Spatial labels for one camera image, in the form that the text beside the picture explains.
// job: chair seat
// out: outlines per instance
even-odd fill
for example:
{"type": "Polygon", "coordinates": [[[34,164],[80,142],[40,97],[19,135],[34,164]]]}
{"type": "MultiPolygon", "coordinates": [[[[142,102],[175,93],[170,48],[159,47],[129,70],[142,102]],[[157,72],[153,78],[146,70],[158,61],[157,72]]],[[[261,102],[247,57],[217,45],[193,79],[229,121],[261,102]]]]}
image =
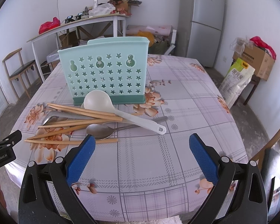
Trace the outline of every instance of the chair seat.
{"type": "Polygon", "coordinates": [[[29,68],[33,63],[35,63],[35,60],[29,61],[28,63],[22,65],[12,75],[10,75],[10,78],[13,78],[14,76],[21,74],[23,71],[26,71],[26,69],[29,68]]]}

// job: chair backrest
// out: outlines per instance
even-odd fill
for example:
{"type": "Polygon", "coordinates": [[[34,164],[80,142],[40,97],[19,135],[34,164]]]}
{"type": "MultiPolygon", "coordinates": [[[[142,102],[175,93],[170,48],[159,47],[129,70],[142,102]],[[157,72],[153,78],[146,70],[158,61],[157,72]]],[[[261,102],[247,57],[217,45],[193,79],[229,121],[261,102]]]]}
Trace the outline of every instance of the chair backrest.
{"type": "Polygon", "coordinates": [[[7,66],[6,66],[6,60],[10,59],[11,57],[13,57],[15,54],[18,53],[18,54],[19,54],[19,58],[20,58],[21,65],[24,65],[24,64],[23,64],[23,59],[22,59],[22,56],[21,56],[21,50],[22,50],[22,48],[17,49],[17,50],[15,50],[15,51],[11,52],[11,53],[9,53],[9,54],[3,59],[2,62],[4,63],[5,70],[6,70],[6,73],[7,73],[8,76],[10,76],[10,75],[9,75],[9,72],[8,72],[8,69],[7,69],[7,66]]]}

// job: red plastic bag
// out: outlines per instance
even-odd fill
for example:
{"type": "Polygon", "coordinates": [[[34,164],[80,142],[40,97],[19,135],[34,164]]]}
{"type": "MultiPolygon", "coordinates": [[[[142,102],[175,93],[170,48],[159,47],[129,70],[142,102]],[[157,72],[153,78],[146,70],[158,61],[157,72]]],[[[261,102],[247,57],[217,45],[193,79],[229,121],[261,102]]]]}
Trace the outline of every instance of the red plastic bag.
{"type": "Polygon", "coordinates": [[[39,32],[38,34],[42,34],[45,31],[48,31],[50,29],[56,28],[60,26],[60,20],[56,17],[53,18],[53,22],[45,22],[44,24],[41,25],[41,27],[39,28],[39,32]]]}
{"type": "Polygon", "coordinates": [[[268,49],[271,52],[271,56],[274,60],[277,58],[277,54],[273,50],[273,48],[269,46],[267,43],[265,43],[259,36],[255,36],[250,40],[253,41],[257,46],[268,49]]]}

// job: floral tablecloth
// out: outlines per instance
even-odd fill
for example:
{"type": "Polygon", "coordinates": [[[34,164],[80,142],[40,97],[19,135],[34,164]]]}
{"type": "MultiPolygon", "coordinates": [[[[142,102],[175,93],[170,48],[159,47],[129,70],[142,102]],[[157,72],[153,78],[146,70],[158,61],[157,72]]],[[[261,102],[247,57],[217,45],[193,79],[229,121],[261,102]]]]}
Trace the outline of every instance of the floral tablecloth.
{"type": "MultiPolygon", "coordinates": [[[[141,117],[147,119],[168,116],[162,123],[167,133],[157,135],[143,128],[122,130],[112,136],[118,137],[118,143],[96,146],[81,178],[73,185],[80,201],[96,220],[146,221],[196,211],[213,185],[206,181],[189,149],[192,133],[197,133],[219,154],[236,162],[248,162],[234,119],[197,60],[150,55],[146,85],[145,104],[117,105],[117,108],[127,113],[141,112],[141,117]]],[[[37,131],[50,111],[47,102],[73,104],[60,64],[13,127],[13,131],[22,131],[23,140],[14,146],[17,159],[6,169],[19,186],[29,161],[51,162],[74,147],[24,142],[35,134],[59,130],[37,131]]],[[[45,140],[83,140],[85,136],[84,129],[45,140]]],[[[49,188],[56,207],[64,213],[53,184],[49,183],[49,188]]]]}

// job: white table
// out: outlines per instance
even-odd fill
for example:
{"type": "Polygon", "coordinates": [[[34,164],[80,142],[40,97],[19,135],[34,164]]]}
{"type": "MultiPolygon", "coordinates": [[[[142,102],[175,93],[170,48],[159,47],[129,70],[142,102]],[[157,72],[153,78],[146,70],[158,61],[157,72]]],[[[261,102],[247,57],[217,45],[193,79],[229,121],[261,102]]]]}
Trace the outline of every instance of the white table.
{"type": "Polygon", "coordinates": [[[75,28],[78,26],[82,26],[82,25],[86,25],[86,24],[94,24],[94,23],[100,23],[100,22],[113,22],[113,36],[117,37],[117,30],[118,30],[118,21],[123,21],[123,31],[122,31],[122,35],[123,37],[125,37],[126,34],[126,19],[128,18],[128,16],[125,15],[120,15],[118,13],[116,14],[108,14],[108,15],[103,15],[103,16],[97,16],[97,17],[91,17],[91,18],[86,18],[86,19],[81,19],[75,22],[70,22],[68,24],[64,24],[64,25],[60,25],[56,28],[50,29],[30,40],[28,40],[27,42],[32,42],[32,50],[34,53],[34,57],[35,57],[35,61],[36,61],[36,65],[38,68],[38,71],[40,73],[41,79],[43,82],[45,82],[45,78],[41,72],[41,65],[39,63],[38,60],[38,56],[37,53],[35,51],[35,42],[43,39],[49,35],[55,34],[56,37],[56,44],[57,44],[57,48],[59,49],[59,41],[58,41],[58,32],[61,32],[63,30],[67,30],[67,29],[71,29],[71,28],[75,28]]]}

